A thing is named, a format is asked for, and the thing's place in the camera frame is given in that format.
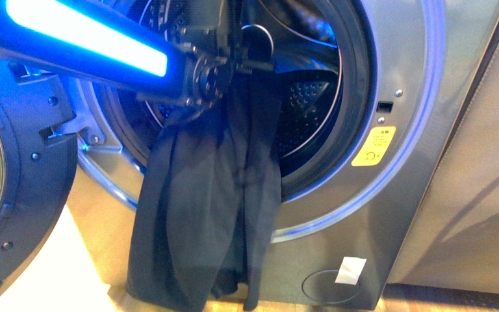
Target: screw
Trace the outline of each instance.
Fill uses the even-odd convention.
[[[3,251],[9,251],[13,246],[13,243],[12,242],[4,242],[2,245],[1,245],[1,249]]]
[[[49,104],[52,106],[57,106],[58,105],[58,98],[56,96],[51,96],[51,97],[49,97],[49,99],[47,99],[47,102],[49,102]]]
[[[41,159],[41,154],[39,153],[33,153],[31,154],[31,160],[32,161],[39,161]]]

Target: washing machine door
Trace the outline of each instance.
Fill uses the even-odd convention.
[[[53,134],[74,117],[60,79],[18,66],[0,60],[0,294],[49,236],[77,163],[76,136]]]

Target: washing machine drum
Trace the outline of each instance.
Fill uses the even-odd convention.
[[[331,9],[323,2],[322,10]],[[138,0],[125,11],[127,16],[167,40],[183,44],[189,39],[183,38],[181,32],[190,33],[198,27],[191,28],[184,7],[184,1]],[[248,24],[244,27],[244,36],[251,35],[255,40],[249,43],[250,52],[257,46],[271,53],[270,61],[275,64],[287,95],[276,134],[284,177],[283,197],[287,200],[319,183],[332,171],[343,159],[365,118],[369,64],[366,58],[355,55],[368,54],[365,32],[354,11],[347,11],[353,16],[343,19],[344,23],[340,23],[341,16],[330,16],[335,19],[330,23],[310,0],[262,0],[252,10],[245,14]],[[338,46],[338,42],[349,39],[353,40],[349,49]],[[348,74],[344,73],[345,67],[350,69]],[[344,85],[352,89],[347,94]],[[105,92],[107,101],[101,105],[107,119],[112,120],[122,144],[144,167],[153,143],[175,107],[140,99],[134,92],[109,88]],[[267,114],[266,103],[260,113]]]

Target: gray surface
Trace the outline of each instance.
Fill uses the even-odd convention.
[[[499,293],[499,46],[389,282]]]

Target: dark gray cloth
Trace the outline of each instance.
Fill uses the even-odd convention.
[[[175,116],[151,151],[134,221],[127,291],[180,311],[249,285],[255,309],[281,204],[273,73],[235,77],[227,99],[198,119]]]

